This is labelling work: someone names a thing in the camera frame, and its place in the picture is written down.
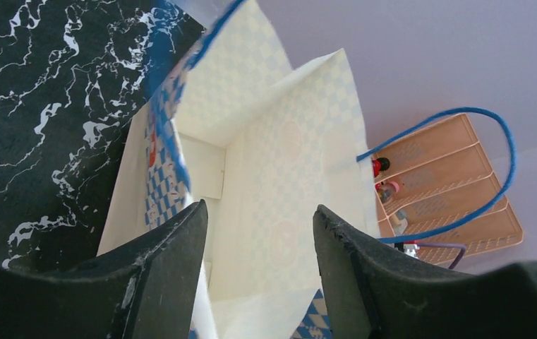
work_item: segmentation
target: black object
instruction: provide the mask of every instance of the black object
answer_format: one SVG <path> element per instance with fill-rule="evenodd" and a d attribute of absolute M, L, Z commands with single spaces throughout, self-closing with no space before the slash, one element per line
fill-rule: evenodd
<path fill-rule="evenodd" d="M 380 162 L 380 170 L 386 171 L 391 167 L 391 162 L 388 157 L 379 157 L 376 161 Z"/>
<path fill-rule="evenodd" d="M 324 206 L 314 215 L 322 287 L 336 339 L 537 338 L 537 263 L 480 276 L 403 254 Z"/>
<path fill-rule="evenodd" d="M 73 270 L 0 268 L 0 338 L 187 338 L 206 230 L 201 201 Z"/>

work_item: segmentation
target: paper bag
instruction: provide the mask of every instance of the paper bag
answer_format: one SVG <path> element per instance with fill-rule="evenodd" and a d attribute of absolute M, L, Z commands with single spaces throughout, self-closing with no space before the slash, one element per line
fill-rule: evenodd
<path fill-rule="evenodd" d="M 237 1 L 133 118 L 99 254 L 207 199 L 200 337 L 290 338 L 320 289 L 317 205 L 379 235 L 366 151 L 344 51 L 292 71 L 259 6 Z"/>

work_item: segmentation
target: red object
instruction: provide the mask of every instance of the red object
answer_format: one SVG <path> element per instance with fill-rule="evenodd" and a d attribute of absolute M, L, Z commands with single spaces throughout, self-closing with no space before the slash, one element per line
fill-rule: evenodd
<path fill-rule="evenodd" d="M 374 177 L 378 177 L 382 164 L 378 160 L 372 160 L 372 171 L 374 171 Z"/>

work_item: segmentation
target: black marble surface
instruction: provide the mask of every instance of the black marble surface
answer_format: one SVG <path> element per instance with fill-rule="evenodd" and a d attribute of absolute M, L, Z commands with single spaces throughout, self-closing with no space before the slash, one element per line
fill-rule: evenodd
<path fill-rule="evenodd" d="M 130 118 L 202 32 L 155 5 L 0 0 L 3 267 L 95 256 Z"/>

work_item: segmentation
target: gift bag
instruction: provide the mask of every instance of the gift bag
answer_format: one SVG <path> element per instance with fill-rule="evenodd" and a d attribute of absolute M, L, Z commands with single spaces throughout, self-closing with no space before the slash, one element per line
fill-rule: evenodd
<path fill-rule="evenodd" d="M 344 51 L 293 70 L 259 6 L 238 0 L 134 116 L 99 254 L 204 198 L 200 337 L 290 338 L 320 289 L 317 205 L 379 235 L 364 128 Z"/>

